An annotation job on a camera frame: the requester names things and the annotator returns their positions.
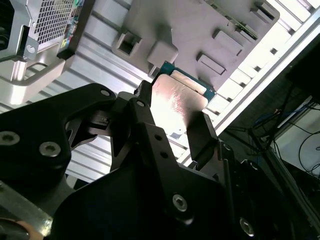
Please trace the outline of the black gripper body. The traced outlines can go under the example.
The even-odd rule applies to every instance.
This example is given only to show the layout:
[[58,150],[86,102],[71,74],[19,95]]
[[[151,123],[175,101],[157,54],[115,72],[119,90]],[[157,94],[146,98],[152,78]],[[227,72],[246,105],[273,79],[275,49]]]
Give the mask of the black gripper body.
[[180,168],[186,190],[186,214],[179,222],[164,207],[149,172],[130,164],[72,193],[53,220],[56,240],[273,240],[275,224],[243,212],[230,220],[222,187],[212,178]]

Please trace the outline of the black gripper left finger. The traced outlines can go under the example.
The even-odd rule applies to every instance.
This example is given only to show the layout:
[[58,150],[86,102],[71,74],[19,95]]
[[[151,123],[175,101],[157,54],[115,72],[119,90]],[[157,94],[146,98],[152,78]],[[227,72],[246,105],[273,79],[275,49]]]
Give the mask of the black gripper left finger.
[[97,136],[111,138],[111,172],[130,164],[150,173],[166,212],[189,224],[183,176],[150,111],[152,85],[115,95],[92,83],[0,116],[0,178],[31,191],[55,186],[71,152]]

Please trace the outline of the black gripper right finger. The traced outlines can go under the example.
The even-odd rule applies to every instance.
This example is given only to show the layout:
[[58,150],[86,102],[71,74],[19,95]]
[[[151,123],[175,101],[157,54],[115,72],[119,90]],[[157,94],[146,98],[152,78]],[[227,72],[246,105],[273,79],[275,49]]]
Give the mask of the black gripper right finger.
[[271,175],[251,160],[238,161],[220,140],[209,116],[187,127],[194,169],[210,177],[213,197],[206,234],[214,240],[313,240],[315,209],[286,166],[265,157]]

